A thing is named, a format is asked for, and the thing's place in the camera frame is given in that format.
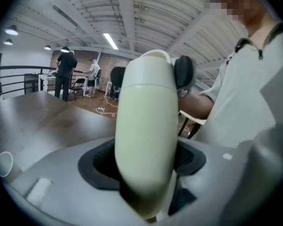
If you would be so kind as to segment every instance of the black shirt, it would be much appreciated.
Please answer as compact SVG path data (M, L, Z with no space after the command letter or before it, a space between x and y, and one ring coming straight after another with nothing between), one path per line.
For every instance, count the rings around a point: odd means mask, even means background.
M58 67L57 76L70 78L72 68L76 68L77 60L75 55L71 52L62 53L58 57L58 61L61 62Z

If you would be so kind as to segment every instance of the metal railing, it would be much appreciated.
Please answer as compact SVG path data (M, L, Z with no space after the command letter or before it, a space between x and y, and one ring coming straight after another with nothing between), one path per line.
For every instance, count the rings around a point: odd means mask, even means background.
M44 74L43 70L56 70L55 67L45 67L45 66L33 66L33 65L29 65L29 66L24 66L24 65L9 65L9 66L1 66L0 65L0 74L1 74L1 70L10 70L10 69L36 69L39 70L40 72L36 72L36 74ZM75 73L83 73L82 71L78 71L78 70L74 70ZM17 76L25 76L26 74L15 74L15 75L8 75L8 76L1 76L0 75L0 80L3 78L10 78L10 77L17 77ZM72 83L72 80L75 80L72 78L73 74L71 74L70 77L70 84ZM29 81L19 81L19 82L13 82L13 83L8 83L8 84L1 84L0 81L0 96L7 94L7 93L11 93L11 92L15 92L15 91L19 91L19 90L23 90L23 89L33 89L33 88L37 88L38 86L31 86L31 87L23 87L21 89L14 89L14 90L10 90L10 91L6 91L6 92L2 92L2 87L3 86L7 86L7 85L14 85L14 84L21 84L21 83L26 83ZM41 90L43 88L43 81L41 80Z

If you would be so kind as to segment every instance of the ceiling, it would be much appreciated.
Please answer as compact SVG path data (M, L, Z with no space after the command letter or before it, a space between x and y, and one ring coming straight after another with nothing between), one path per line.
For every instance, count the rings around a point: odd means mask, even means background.
M218 69L245 29L204 9L205 0L18 0L6 17L20 31L64 45L136 58L152 49L197 62L198 85L214 83ZM113 50L109 33L119 50Z

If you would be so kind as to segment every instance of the shorts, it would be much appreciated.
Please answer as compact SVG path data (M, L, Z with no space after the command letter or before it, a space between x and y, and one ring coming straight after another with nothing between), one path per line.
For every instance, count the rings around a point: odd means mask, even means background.
M95 83L95 80L92 80L92 81L88 80L87 86L94 87L94 83Z

